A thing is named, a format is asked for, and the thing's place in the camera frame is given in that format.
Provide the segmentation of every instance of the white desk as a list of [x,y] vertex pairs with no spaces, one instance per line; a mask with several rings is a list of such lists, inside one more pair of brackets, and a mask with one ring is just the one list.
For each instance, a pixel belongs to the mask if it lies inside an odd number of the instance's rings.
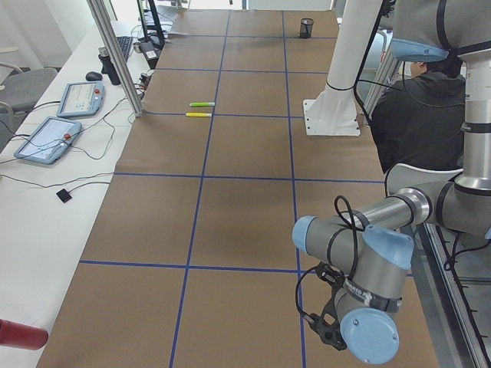
[[[130,27],[114,22],[117,35],[129,35]],[[101,71],[97,49],[103,42],[94,26],[71,55],[38,104],[60,100],[65,85],[84,81],[88,71]],[[128,60],[133,80],[148,70],[142,54],[132,53]],[[101,111],[92,118],[79,119],[84,126],[97,122],[124,97],[121,86],[113,86],[104,75],[106,96]],[[19,128],[29,134],[47,116],[55,116],[58,105],[33,111]],[[30,164],[24,160],[0,164],[0,173],[42,185],[67,182],[82,176],[112,173],[131,129],[132,114],[125,100],[107,121],[115,126],[113,142],[103,159],[90,159],[85,153],[69,149],[53,166]],[[112,129],[104,122],[83,132],[74,145],[100,156]],[[13,158],[22,140],[10,142],[0,154],[0,162]],[[42,327],[51,332],[54,320],[70,284],[85,242],[108,185],[93,184],[74,191],[73,199],[62,203],[56,196],[62,188],[70,190],[84,182],[108,182],[111,175],[74,182],[66,186],[40,189],[7,178],[0,180],[0,318]],[[32,368],[42,349],[37,351],[0,347],[0,366]]]

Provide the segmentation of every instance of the red cup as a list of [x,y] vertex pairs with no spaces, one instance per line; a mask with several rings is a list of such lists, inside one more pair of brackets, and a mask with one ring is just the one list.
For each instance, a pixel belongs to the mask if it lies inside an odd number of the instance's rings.
[[0,320],[0,345],[37,350],[48,341],[48,332],[42,328]]

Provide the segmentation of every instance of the computer mouse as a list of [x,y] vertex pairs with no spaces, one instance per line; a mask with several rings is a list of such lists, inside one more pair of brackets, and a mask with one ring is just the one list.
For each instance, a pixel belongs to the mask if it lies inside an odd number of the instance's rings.
[[85,80],[86,81],[89,81],[89,82],[94,82],[94,81],[102,81],[102,74],[101,73],[97,73],[96,71],[89,71],[86,75],[85,75]]

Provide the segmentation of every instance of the office chair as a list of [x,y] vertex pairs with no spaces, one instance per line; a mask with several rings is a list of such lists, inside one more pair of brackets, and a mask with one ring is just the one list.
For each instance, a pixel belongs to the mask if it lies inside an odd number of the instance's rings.
[[[0,49],[0,54],[17,51],[17,47]],[[15,132],[26,113],[31,111],[42,94],[56,77],[57,71],[52,67],[34,71],[22,71],[15,65],[2,63],[15,72],[0,82],[0,119]]]

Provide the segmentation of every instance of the green marker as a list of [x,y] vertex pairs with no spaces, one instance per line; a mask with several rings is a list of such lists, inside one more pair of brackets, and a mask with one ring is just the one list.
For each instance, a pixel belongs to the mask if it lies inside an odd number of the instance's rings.
[[214,102],[192,102],[189,104],[190,107],[208,107],[215,106]]

